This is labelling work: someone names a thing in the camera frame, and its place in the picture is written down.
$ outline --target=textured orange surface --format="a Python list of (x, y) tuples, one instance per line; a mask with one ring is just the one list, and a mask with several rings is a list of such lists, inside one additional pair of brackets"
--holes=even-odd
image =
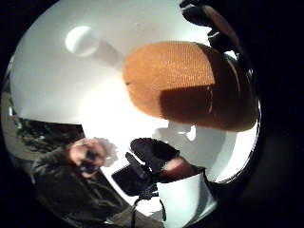
[(210, 47), (160, 42), (135, 49), (123, 79), (133, 104), (166, 120), (246, 130), (257, 118), (250, 81), (236, 63)]

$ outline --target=man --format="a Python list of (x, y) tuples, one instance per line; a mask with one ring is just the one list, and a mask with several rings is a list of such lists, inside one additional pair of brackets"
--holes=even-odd
[[(152, 171), (172, 181), (196, 174), (195, 169), (170, 145), (152, 139), (137, 139), (131, 148)], [(94, 158), (88, 152), (94, 151)], [(165, 165), (152, 152), (176, 154)], [(77, 227), (106, 227), (110, 221), (128, 226), (131, 207), (116, 193), (99, 167), (104, 164), (105, 146), (99, 139), (81, 139), (66, 149), (58, 148), (38, 159), (33, 177), (40, 199), (58, 217)], [(160, 222), (137, 213), (136, 227), (162, 227)]]

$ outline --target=white ball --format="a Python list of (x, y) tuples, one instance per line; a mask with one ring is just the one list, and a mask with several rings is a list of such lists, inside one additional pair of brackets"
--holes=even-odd
[(90, 27), (80, 26), (72, 29), (66, 36), (66, 48), (77, 56), (88, 56), (99, 46), (99, 40)]

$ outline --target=dark background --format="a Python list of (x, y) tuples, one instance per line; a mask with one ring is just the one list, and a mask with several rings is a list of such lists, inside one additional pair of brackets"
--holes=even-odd
[[(22, 35), (54, 2), (1, 1), (1, 77)], [(203, 224), (206, 227), (301, 227), (304, 216), (302, 1), (208, 2), (236, 29), (251, 56), (262, 121), (249, 179), (237, 190), (235, 200), (195, 227)], [(1, 138), (1, 226), (68, 227), (33, 199), (29, 180), (13, 170), (3, 143)]]

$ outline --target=white surface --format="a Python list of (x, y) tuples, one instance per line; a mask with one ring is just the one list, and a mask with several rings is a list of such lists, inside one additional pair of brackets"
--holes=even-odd
[[(29, 28), (15, 52), (10, 75), (15, 110), (22, 118), (82, 124), (87, 137), (105, 138), (111, 155), (103, 171), (126, 165), (131, 140), (153, 137), (178, 148), (211, 181), (222, 181), (246, 163), (256, 129), (229, 133), (144, 115), (130, 103), (122, 80), (124, 57), (145, 44), (204, 42), (209, 28), (183, 19), (178, 1), (65, 0)], [(141, 202), (146, 215), (160, 210), (157, 199)]]
[(166, 212), (165, 228), (180, 228), (212, 212), (217, 203), (202, 173), (170, 183), (158, 183)]
[(16, 49), (15, 109), (27, 119), (79, 124), (88, 99), (94, 99), (89, 93), (122, 76), (131, 50), (165, 40), (203, 42), (207, 30), (184, 20), (178, 1), (60, 1), (36, 20)]

